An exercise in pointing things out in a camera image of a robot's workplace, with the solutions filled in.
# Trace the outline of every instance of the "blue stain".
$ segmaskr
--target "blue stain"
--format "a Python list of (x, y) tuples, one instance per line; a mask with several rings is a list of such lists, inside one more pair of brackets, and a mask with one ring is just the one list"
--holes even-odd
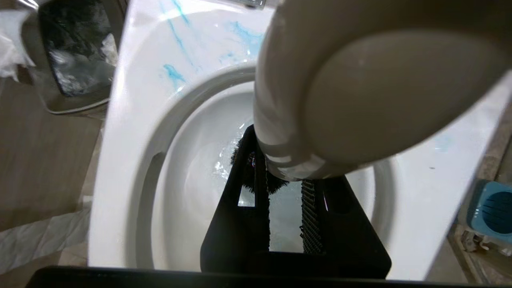
[(183, 19), (183, 21), (185, 21), (187, 26), (190, 26), (190, 21), (188, 20), (188, 17), (185, 15), (185, 13), (183, 13), (183, 10), (181, 10), (180, 3), (177, 0), (171, 0), (171, 1), (173, 2), (174, 6), (176, 6), (176, 9), (178, 9), (178, 12), (180, 13), (180, 16)]
[(183, 75), (178, 73), (178, 71), (176, 71), (176, 68), (174, 68), (174, 66), (169, 65), (169, 64), (165, 64), (163, 67), (164, 67), (165, 70), (167, 70), (167, 75), (169, 76), (169, 78), (173, 82), (174, 88), (176, 90), (179, 89), (179, 83), (180, 82), (181, 83), (186, 83), (185, 78), (183, 78)]
[(238, 21), (231, 22), (230, 29), (240, 38), (242, 44), (246, 46), (247, 55), (250, 57), (257, 57), (260, 52), (263, 34), (254, 34), (249, 32), (249, 30), (240, 25)]
[[(163, 13), (167, 12), (165, 10), (165, 7), (163, 6), (162, 4), (162, 1), (159, 1), (160, 3), (160, 9), (162, 10)], [(173, 22), (171, 19), (167, 18), (167, 23), (169, 24), (169, 27), (170, 27), (170, 30), (173, 32), (173, 35), (174, 35), (174, 39), (176, 40), (176, 42), (178, 43), (178, 46), (180, 46), (180, 49), (181, 49), (181, 52), (183, 53), (183, 55), (185, 56), (187, 62), (194, 68), (196, 68), (196, 66), (194, 65), (194, 63), (192, 62), (192, 59), (190, 58), (190, 55), (188, 54), (187, 50), (185, 49), (185, 46), (183, 44), (183, 40), (178, 36), (178, 33), (176, 32), (176, 28), (174, 27), (173, 25)]]
[(224, 61), (234, 61), (238, 62), (238, 58), (235, 57), (234, 53), (232, 51), (229, 51), (227, 54), (224, 54), (219, 57), (219, 62), (222, 64)]

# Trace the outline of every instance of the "white toilet bowl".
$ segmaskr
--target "white toilet bowl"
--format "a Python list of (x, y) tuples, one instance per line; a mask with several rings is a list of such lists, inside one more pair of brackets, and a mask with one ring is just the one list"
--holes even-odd
[[(89, 265), (199, 270), (232, 150), (252, 124), (255, 59), (272, 13), (221, 1), (131, 2)], [(508, 98), (498, 85), (427, 141), (348, 175), (392, 259), (388, 278), (425, 277)], [(302, 247), (298, 193), (292, 183), (271, 196), (271, 249)]]

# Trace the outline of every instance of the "black brush bristles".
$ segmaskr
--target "black brush bristles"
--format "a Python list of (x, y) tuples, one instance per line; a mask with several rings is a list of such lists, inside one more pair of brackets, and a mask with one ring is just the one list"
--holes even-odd
[[(238, 149), (240, 147), (240, 142), (242, 140), (240, 139), (237, 143), (237, 146), (235, 147), (233, 154), (231, 155), (231, 165), (234, 164), (234, 160), (237, 157)], [(251, 193), (254, 193), (254, 166), (255, 166), (255, 160), (254, 160), (255, 152), (251, 152), (249, 154), (249, 158), (247, 159), (246, 165), (244, 167), (244, 179), (243, 179), (243, 186), (249, 189)], [(267, 171), (267, 187), (268, 187), (268, 194), (274, 194), (277, 192), (281, 187), (287, 185), (289, 182), (279, 179), (275, 177), (274, 175), (270, 174), (270, 172)]]

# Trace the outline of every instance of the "floor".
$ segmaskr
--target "floor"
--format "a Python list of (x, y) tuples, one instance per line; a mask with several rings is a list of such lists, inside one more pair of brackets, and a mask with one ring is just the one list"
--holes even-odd
[[(512, 104), (510, 103), (483, 155), (476, 178), (512, 186)], [(450, 244), (470, 283), (511, 285), (512, 257), (505, 256), (502, 250), (504, 248), (512, 250), (512, 245), (497, 239), (485, 239), (483, 235), (473, 231), (466, 224), (467, 208), (471, 199), (472, 193), (468, 193), (461, 204), (458, 216), (448, 233)]]
[[(88, 215), (101, 130), (102, 121), (96, 119), (49, 114), (33, 86), (0, 79), (0, 236), (21, 225)], [(2, 286), (24, 287), (37, 269), (48, 265), (85, 266), (87, 236), (78, 243), (68, 236), (55, 251), (0, 273)], [(0, 251), (5, 242), (0, 237)], [(448, 241), (427, 281), (468, 282)]]

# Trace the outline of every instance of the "toilet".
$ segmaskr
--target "toilet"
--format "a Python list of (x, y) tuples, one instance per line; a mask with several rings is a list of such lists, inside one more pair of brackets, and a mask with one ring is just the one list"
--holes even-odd
[[(90, 266), (200, 271), (232, 152), (253, 121), (256, 59), (273, 12), (226, 0), (131, 1), (95, 184)], [(506, 75), (426, 141), (347, 175), (392, 259), (388, 279), (427, 275), (509, 96)], [(300, 205), (298, 182), (270, 197), (271, 250), (301, 251)]]

